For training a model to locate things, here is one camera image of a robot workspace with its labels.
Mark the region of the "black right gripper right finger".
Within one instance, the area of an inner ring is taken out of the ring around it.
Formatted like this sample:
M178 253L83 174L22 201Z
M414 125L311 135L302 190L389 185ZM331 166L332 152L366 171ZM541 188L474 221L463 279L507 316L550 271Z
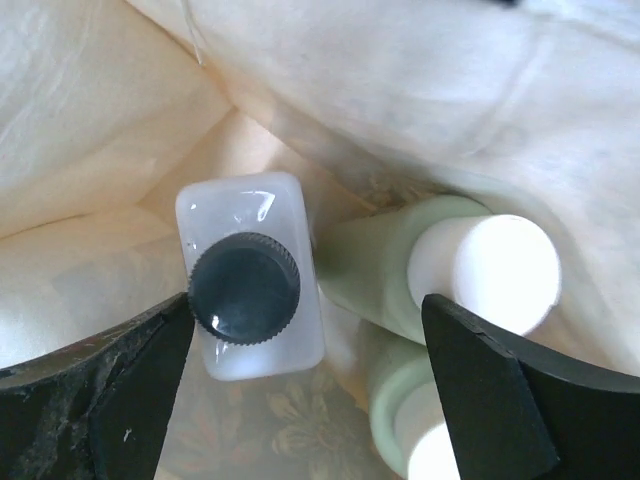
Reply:
M463 479L636 479L639 380L495 326L439 294L421 318Z

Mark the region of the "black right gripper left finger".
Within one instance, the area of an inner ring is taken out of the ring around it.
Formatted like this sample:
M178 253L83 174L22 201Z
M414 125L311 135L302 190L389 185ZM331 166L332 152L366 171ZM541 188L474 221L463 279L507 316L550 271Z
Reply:
M2 369L2 478L153 478L193 333L180 293Z

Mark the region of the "white bottle dark cap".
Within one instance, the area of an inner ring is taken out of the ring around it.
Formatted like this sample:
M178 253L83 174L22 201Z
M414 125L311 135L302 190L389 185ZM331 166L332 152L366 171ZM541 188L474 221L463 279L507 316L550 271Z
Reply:
M194 183L175 215L208 374L239 381L318 365L325 341L299 180L263 172Z

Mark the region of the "green bottle beige cap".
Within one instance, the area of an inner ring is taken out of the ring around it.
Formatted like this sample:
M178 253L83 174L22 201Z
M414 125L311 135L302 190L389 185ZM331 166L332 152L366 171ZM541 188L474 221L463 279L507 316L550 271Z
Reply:
M516 335L535 330L561 296L560 258L540 226L453 195L336 224L314 261L329 300L418 344L429 294Z

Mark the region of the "beige canvas tote bag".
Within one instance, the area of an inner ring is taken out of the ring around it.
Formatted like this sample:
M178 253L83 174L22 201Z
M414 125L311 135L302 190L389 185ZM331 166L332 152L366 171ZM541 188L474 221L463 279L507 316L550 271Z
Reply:
M635 1L5 1L1 371L184 293L186 185L295 176L311 240L453 193L555 243L533 339L639 372ZM362 340L220 382L198 332L151 479L392 479Z

